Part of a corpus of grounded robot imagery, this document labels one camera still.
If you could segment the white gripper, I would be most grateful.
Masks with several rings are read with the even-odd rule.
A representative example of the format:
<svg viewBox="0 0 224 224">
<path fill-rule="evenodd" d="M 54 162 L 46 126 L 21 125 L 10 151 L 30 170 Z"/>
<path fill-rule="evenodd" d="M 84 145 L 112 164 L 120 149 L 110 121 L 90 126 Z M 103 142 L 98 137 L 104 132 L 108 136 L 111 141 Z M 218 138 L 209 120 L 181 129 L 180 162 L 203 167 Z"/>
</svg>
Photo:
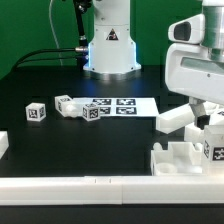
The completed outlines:
<svg viewBox="0 0 224 224">
<path fill-rule="evenodd" d="M 224 104 L 224 15 L 201 13 L 179 21 L 168 37 L 173 44 L 166 56 L 166 85 L 194 97 L 189 99 L 194 125 L 203 130 L 210 119 L 205 101 Z"/>
</svg>

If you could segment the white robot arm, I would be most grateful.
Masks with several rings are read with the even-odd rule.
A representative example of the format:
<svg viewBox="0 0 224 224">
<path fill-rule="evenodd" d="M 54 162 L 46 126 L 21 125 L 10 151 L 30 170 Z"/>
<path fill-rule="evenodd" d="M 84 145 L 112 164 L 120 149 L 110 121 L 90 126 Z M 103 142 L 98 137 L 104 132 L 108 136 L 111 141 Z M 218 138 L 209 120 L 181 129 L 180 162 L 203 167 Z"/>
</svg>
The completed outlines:
<svg viewBox="0 0 224 224">
<path fill-rule="evenodd" d="M 201 13 L 172 24 L 168 38 L 165 83 L 189 97 L 202 128 L 208 122 L 203 103 L 224 105 L 224 0 L 202 0 Z"/>
</svg>

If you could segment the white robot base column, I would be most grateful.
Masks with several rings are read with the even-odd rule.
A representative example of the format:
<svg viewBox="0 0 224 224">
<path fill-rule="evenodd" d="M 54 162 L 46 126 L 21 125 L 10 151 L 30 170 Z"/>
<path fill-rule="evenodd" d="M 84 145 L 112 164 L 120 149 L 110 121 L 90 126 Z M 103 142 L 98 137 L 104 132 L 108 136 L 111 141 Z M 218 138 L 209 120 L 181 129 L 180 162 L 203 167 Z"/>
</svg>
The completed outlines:
<svg viewBox="0 0 224 224">
<path fill-rule="evenodd" d="M 88 45 L 83 69 L 104 81 L 137 76 L 136 43 L 130 35 L 130 0 L 93 0 L 94 37 Z"/>
</svg>

